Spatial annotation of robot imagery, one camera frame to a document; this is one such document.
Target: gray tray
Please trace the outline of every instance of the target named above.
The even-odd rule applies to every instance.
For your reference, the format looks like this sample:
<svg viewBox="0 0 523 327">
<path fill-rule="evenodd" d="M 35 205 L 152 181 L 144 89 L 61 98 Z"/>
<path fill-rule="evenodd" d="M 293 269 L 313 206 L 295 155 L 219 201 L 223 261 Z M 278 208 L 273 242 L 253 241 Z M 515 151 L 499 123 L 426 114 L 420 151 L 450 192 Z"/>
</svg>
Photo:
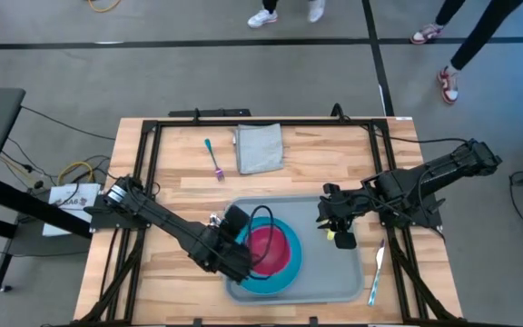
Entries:
<svg viewBox="0 0 523 327">
<path fill-rule="evenodd" d="M 293 304 L 316 302 L 348 302 L 364 289 L 364 273 L 360 249 L 337 249 L 319 230 L 318 196 L 244 197 L 233 204 L 246 213 L 264 204 L 275 218 L 287 223 L 298 235 L 302 248 L 302 264 L 296 280 L 283 292 L 258 295 L 246 291 L 237 283 L 225 279 L 225 291 L 238 304 Z M 258 215 L 267 215 L 259 211 Z"/>
</svg>

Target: table leg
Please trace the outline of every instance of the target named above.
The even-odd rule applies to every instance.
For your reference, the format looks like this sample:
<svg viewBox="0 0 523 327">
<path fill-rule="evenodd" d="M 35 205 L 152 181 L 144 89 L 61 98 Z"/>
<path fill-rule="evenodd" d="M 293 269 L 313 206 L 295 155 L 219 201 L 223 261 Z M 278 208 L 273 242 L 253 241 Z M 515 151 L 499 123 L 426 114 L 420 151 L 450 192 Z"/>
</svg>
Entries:
<svg viewBox="0 0 523 327">
<path fill-rule="evenodd" d="M 16 224 L 0 221 L 0 236 L 1 237 L 14 238 L 16 229 L 17 229 Z"/>
<path fill-rule="evenodd" d="M 7 268 L 9 268 L 9 263 L 11 263 L 11 258 L 14 256 L 9 253 L 9 248 L 11 247 L 12 239 L 7 240 L 5 248 L 3 250 L 3 255 L 0 258 L 0 292 L 5 292 L 6 287 L 4 287 L 4 278 L 7 273 Z"/>
<path fill-rule="evenodd" d="M 59 209 L 56 206 L 42 202 L 28 193 L 21 192 L 14 187 L 0 181 L 0 204 L 25 213 L 44 223 L 61 228 L 70 233 L 92 238 L 90 224 Z"/>
</svg>

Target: black floor stripe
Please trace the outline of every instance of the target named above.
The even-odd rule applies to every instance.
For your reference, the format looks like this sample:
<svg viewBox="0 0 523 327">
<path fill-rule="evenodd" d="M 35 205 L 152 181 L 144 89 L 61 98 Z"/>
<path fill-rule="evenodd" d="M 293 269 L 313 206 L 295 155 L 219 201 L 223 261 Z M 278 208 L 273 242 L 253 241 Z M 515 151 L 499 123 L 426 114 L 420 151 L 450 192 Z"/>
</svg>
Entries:
<svg viewBox="0 0 523 327">
<path fill-rule="evenodd" d="M 121 43 L 78 42 L 42 44 L 0 44 L 0 50 L 175 48 L 260 45 L 368 45 L 369 43 L 370 41 L 368 38 L 289 38 L 194 41 L 140 41 Z"/>
<path fill-rule="evenodd" d="M 460 45 L 463 37 L 444 37 L 430 40 L 424 45 Z M 523 44 L 523 36 L 494 37 L 490 44 Z M 409 38 L 381 38 L 378 45 L 410 45 Z M 279 45 L 370 45 L 364 37 L 346 38 L 284 38 L 239 40 L 182 40 L 182 41 L 131 41 L 118 43 L 13 43 L 0 44 L 0 50 L 70 50 L 70 49 L 126 49 L 126 48 L 177 48 L 177 47 L 225 47 L 225 46 L 279 46 Z"/>
<path fill-rule="evenodd" d="M 385 65 L 382 62 L 382 55 L 380 54 L 379 38 L 377 37 L 377 29 L 374 24 L 374 16 L 369 0 L 362 0 L 362 8 L 364 9 L 364 17 L 367 21 L 367 28 L 369 29 L 370 49 L 372 50 L 372 58 L 374 59 L 374 68 L 377 72 L 377 79 L 379 80 L 380 92 L 382 93 L 382 105 L 387 116 L 394 116 L 395 110 L 392 107 L 390 100 L 389 83 L 387 82 L 387 75 L 385 73 Z"/>
</svg>

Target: concrete floor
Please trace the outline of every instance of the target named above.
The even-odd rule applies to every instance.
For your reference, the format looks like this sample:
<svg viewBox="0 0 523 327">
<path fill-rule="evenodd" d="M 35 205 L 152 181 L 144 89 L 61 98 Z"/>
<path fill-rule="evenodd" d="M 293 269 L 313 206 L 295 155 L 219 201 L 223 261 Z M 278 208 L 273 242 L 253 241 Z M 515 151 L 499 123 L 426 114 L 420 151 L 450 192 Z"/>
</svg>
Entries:
<svg viewBox="0 0 523 327">
<path fill-rule="evenodd" d="M 381 38 L 409 37 L 440 7 L 432 0 L 371 2 Z M 466 36 L 487 2 L 465 4 L 445 36 Z M 359 1 L 330 0 L 316 25 L 305 22 L 302 0 L 282 1 L 280 21 L 252 31 L 245 21 L 259 6 L 254 0 L 123 0 L 98 15 L 78 0 L 0 0 L 0 43 L 368 37 Z M 523 6 L 497 36 L 523 36 Z M 462 73 L 458 103 L 447 106 L 435 73 L 457 48 L 380 50 L 395 114 L 413 116 L 420 139 L 475 137 L 504 160 L 495 175 L 460 181 L 438 196 L 447 198 L 441 213 L 465 316 L 523 325 L 523 222 L 508 194 L 508 175 L 523 169 L 523 44 L 487 45 Z M 0 86 L 22 87 L 24 105 L 105 135 L 115 134 L 121 117 L 165 116 L 194 107 L 322 115 L 340 102 L 348 115 L 383 115 L 369 45 L 0 50 Z M 74 160 L 112 151 L 111 142 L 28 112 L 20 114 L 12 137 L 53 174 Z M 433 159 L 454 146 L 424 145 L 423 154 Z M 6 151 L 21 158 L 12 144 Z M 22 187 L 2 166 L 0 179 Z M 516 194 L 523 212 L 523 188 Z M 2 210 L 0 217 L 14 214 Z M 77 243 L 68 240 L 54 250 L 85 247 Z M 0 239 L 0 250 L 3 244 Z M 69 322 L 85 259 L 85 254 L 13 259 L 5 283 L 15 290 L 0 294 L 0 326 Z"/>
</svg>

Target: pink bowl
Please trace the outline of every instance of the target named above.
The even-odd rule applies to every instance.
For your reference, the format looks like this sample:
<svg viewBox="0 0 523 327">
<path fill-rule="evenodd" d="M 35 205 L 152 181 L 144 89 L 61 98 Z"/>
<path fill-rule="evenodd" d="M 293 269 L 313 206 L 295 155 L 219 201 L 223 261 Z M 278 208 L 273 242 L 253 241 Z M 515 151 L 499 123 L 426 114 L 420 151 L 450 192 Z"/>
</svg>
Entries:
<svg viewBox="0 0 523 327">
<path fill-rule="evenodd" d="M 268 241 L 270 240 L 271 226 L 265 225 L 252 231 L 252 258 L 256 262 L 265 253 Z M 268 254 L 260 263 L 253 267 L 253 270 L 260 275 L 274 275 L 283 270 L 290 262 L 290 245 L 284 233 L 276 227 L 273 227 L 270 249 Z"/>
</svg>

